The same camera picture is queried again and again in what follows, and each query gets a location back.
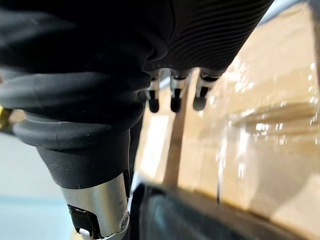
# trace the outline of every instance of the plastic wrap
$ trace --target plastic wrap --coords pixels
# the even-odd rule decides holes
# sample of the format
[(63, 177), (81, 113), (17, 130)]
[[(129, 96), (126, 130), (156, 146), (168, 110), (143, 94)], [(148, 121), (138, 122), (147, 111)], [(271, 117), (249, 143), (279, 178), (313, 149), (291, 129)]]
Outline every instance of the plastic wrap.
[(178, 181), (310, 240), (320, 239), (318, 26), (299, 3), (253, 32), (204, 111), (186, 112)]

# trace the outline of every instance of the cardboard box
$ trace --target cardboard box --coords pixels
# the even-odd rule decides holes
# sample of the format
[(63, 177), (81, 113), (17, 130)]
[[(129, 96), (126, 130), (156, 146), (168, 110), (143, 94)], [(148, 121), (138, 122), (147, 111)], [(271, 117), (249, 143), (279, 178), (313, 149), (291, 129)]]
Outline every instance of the cardboard box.
[[(160, 115), (145, 113), (137, 172), (213, 201), (219, 197), (222, 203), (319, 240), (318, 30), (307, 3), (258, 27), (200, 112), (192, 109), (195, 71), (185, 119), (180, 120), (184, 124), (176, 124), (177, 129), (169, 93), (160, 92)], [(172, 141), (172, 136), (175, 131), (181, 135), (182, 125), (179, 149), (178, 137)], [(148, 153), (150, 141), (159, 148), (151, 150), (157, 156)]]

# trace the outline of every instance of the robotic hand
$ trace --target robotic hand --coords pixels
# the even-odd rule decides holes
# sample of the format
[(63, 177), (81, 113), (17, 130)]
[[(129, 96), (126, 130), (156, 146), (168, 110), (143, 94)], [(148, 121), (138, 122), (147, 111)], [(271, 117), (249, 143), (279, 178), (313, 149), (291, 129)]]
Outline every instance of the robotic hand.
[(157, 112), (159, 69), (170, 68), (177, 112), (190, 69), (201, 67), (193, 105), (203, 109), (272, 2), (0, 2), (0, 104), (25, 110), (14, 132), (37, 147), (85, 239), (129, 238), (130, 129), (144, 110), (138, 92), (148, 88)]

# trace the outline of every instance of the ribbed rubber cover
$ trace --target ribbed rubber cover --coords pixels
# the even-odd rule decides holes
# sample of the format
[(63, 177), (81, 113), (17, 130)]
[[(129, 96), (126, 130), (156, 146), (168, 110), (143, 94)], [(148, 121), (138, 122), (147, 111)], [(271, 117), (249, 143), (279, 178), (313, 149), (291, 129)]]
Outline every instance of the ribbed rubber cover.
[(146, 70), (204, 67), (223, 72), (273, 0), (174, 0), (175, 28), (168, 55)]

